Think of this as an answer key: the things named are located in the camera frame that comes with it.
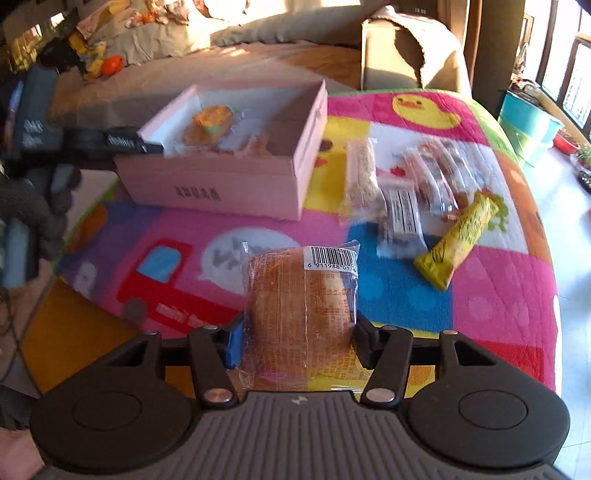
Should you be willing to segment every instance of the floor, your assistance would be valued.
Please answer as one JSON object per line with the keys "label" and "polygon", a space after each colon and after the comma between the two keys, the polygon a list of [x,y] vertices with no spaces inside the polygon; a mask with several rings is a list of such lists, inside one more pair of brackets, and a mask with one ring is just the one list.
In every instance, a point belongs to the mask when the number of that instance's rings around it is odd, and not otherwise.
{"label": "floor", "polygon": [[572,480],[591,479],[591,195],[568,157],[552,148],[525,176],[552,253],[562,322],[562,398],[570,433],[556,466]]}

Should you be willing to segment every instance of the round black disc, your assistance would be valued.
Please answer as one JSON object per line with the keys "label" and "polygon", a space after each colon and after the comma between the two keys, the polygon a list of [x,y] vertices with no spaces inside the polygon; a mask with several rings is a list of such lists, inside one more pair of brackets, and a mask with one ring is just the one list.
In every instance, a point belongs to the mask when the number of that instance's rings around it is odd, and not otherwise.
{"label": "round black disc", "polygon": [[460,370],[410,401],[408,423],[429,449],[477,469],[553,461],[570,423],[555,393],[512,368]]}
{"label": "round black disc", "polygon": [[174,387],[134,368],[99,369],[41,398],[31,433],[42,455],[61,468],[117,473],[173,451],[192,422]]}

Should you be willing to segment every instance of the clear plastic wrapper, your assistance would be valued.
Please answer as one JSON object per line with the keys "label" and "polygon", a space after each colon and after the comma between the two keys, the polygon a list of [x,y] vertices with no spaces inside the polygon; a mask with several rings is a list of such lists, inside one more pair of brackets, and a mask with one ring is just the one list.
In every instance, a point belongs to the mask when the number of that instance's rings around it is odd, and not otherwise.
{"label": "clear plastic wrapper", "polygon": [[427,252],[414,183],[383,177],[378,184],[386,198],[388,214],[379,224],[380,258],[415,258]]}
{"label": "clear plastic wrapper", "polygon": [[253,256],[243,244],[248,344],[239,387],[362,390],[370,372],[351,347],[359,242]]}
{"label": "clear plastic wrapper", "polygon": [[451,140],[441,140],[440,142],[441,146],[450,154],[451,158],[456,163],[466,189],[469,192],[477,192],[478,190],[485,188],[482,175],[474,162],[470,162],[465,156],[463,156]]}
{"label": "clear plastic wrapper", "polygon": [[[468,187],[464,182],[460,167],[456,164],[451,154],[443,146],[441,141],[433,138],[429,142],[419,147],[419,152],[432,155],[437,161],[441,172],[445,176],[449,184],[453,196],[456,199],[457,206],[460,210],[467,208],[474,201],[474,194],[477,191],[475,187],[476,182]],[[466,171],[470,174],[470,170],[466,165]]]}
{"label": "clear plastic wrapper", "polygon": [[245,145],[237,150],[224,151],[219,148],[224,140],[232,135],[237,124],[244,120],[242,112],[234,111],[225,105],[214,105],[196,112],[185,127],[180,132],[174,145],[174,152],[183,155],[195,150],[218,151],[220,153],[241,153],[252,149],[259,137],[250,138]]}
{"label": "clear plastic wrapper", "polygon": [[433,155],[425,149],[419,152],[414,148],[405,152],[403,158],[425,209],[443,218],[457,212],[456,199]]}
{"label": "clear plastic wrapper", "polygon": [[378,186],[374,145],[369,139],[349,140],[345,196],[339,209],[341,223],[378,223],[385,215],[386,201]]}

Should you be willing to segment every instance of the blue quilt patch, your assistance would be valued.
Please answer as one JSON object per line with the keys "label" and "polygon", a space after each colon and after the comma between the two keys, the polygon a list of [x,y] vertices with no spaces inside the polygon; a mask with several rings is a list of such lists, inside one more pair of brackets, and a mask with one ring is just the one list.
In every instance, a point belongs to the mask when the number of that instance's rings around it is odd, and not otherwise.
{"label": "blue quilt patch", "polygon": [[[349,229],[348,241],[361,243],[359,252],[358,309],[377,323],[440,332],[452,328],[452,288],[437,291],[411,260],[378,258],[378,226],[373,223]],[[431,247],[439,239],[426,237]]]}

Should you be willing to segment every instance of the red truck print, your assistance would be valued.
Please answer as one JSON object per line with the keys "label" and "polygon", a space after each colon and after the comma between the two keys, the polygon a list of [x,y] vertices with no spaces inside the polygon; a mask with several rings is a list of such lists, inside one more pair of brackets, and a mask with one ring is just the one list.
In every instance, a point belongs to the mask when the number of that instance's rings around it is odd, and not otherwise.
{"label": "red truck print", "polygon": [[122,317],[136,325],[150,318],[181,333],[232,320],[237,310],[174,287],[192,250],[192,245],[172,239],[153,243],[117,293],[117,300],[124,305]]}

